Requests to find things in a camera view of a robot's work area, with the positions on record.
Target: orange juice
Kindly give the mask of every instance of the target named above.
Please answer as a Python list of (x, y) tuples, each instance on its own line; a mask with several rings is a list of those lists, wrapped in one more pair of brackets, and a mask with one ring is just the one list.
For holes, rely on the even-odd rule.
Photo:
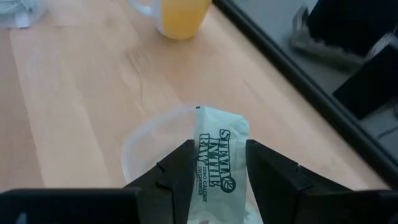
[(210, 3), (211, 0), (162, 0), (164, 35), (177, 40), (195, 35)]

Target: glass of orange juice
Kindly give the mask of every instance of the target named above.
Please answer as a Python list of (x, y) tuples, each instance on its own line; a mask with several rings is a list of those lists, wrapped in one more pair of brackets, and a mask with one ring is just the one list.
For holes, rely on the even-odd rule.
[(211, 3), (211, 0), (153, 0), (152, 6), (144, 6), (137, 0), (129, 1), (141, 14), (153, 17), (163, 35), (177, 40), (195, 35)]

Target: black frame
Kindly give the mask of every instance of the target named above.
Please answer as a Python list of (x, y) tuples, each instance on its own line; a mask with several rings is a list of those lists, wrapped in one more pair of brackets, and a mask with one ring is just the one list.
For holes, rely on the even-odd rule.
[(398, 189), (398, 162), (360, 126), (357, 119), (336, 99), (325, 93), (235, 3), (214, 0), (213, 4), (275, 65), (386, 183), (392, 189)]

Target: wooden table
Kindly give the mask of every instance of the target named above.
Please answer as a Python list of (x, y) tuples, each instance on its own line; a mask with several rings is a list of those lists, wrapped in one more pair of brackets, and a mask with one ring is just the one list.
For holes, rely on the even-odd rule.
[(243, 114), (250, 138), (352, 189), (387, 188), (213, 6), (187, 41), (126, 0), (49, 1), (0, 30), (0, 189), (122, 187), (125, 137), (185, 103)]

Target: sweetener packet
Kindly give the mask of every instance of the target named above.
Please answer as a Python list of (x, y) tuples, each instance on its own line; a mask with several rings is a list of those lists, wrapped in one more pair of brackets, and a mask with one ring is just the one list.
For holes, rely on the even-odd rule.
[(196, 109), (196, 172), (188, 223), (242, 224), (246, 204), (246, 140), (240, 115)]

